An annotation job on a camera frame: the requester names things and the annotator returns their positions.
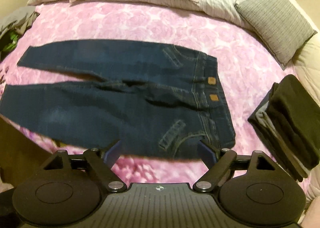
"striped pillow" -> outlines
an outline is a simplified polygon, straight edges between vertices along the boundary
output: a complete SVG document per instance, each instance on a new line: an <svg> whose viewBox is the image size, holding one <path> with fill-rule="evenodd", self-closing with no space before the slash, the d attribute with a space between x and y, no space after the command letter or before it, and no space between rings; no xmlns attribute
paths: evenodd
<svg viewBox="0 0 320 228"><path fill-rule="evenodd" d="M246 0L235 7L283 69L297 49L317 33L289 0Z"/></svg>

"pink bedspread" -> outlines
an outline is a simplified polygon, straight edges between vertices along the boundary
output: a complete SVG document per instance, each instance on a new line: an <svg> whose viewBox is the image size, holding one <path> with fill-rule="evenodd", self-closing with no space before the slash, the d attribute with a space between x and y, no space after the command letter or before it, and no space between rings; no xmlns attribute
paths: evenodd
<svg viewBox="0 0 320 228"><path fill-rule="evenodd" d="M270 155L247 118L273 82L281 81L294 71L292 67L282 71L263 45L243 29L202 13L143 4L87 2L71 6L67 2L58 2L40 5L36 10L40 16L32 28L0 64L0 77L4 75L5 83L78 80L62 74L17 67L18 60L30 45L74 39L127 39L170 43L201 50L218 58L218 73L236 131L234 150L243 155L262 150ZM0 86L0 96L5 83ZM59 149L51 139L12 124L47 151ZM72 146L64 149L69 154L84 151ZM170 162L120 157L112 170L127 184L189 182L192 185L207 168L199 161ZM304 190L307 184L307 180L301 183Z"/></svg>

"ribbed gray plate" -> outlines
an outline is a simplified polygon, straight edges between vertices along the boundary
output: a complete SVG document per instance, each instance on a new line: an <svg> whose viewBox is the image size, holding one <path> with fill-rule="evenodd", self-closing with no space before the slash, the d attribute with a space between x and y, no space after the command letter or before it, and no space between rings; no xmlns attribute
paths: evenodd
<svg viewBox="0 0 320 228"><path fill-rule="evenodd" d="M194 193L186 183L134 183L127 192L107 196L101 208L84 221L67 227L248 228L226 216L210 195Z"/></svg>

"dark folded garment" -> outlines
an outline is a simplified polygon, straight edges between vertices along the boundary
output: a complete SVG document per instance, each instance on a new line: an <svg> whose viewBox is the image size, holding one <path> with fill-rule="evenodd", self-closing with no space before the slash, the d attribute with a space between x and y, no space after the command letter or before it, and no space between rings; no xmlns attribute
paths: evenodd
<svg viewBox="0 0 320 228"><path fill-rule="evenodd" d="M312 169L320 160L320 107L290 74L274 84L266 113L296 157Z"/></svg>
<svg viewBox="0 0 320 228"><path fill-rule="evenodd" d="M298 179L302 182L302 176L297 172L295 167L292 165L291 161L287 158L286 154L282 151L277 139L269 132L269 130L261 126L256 119L256 112L268 102L271 90L267 93L264 99L260 102L255 111L248 118L248 122L254 128L257 136L265 145L265 147L270 151L270 153L275 157L278 164L286 170L294 179Z"/></svg>

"circular cover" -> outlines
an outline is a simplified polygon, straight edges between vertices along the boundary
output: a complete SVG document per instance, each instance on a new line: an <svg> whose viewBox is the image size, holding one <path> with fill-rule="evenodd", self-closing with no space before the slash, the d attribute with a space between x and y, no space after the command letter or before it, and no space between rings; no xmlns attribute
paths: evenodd
<svg viewBox="0 0 320 228"><path fill-rule="evenodd" d="M288 224L299 218L305 195L295 182L243 175L221 187L219 201L239 221L268 227Z"/></svg>
<svg viewBox="0 0 320 228"><path fill-rule="evenodd" d="M100 191L80 170L45 170L19 185L12 203L27 222L58 226L93 212L100 203Z"/></svg>

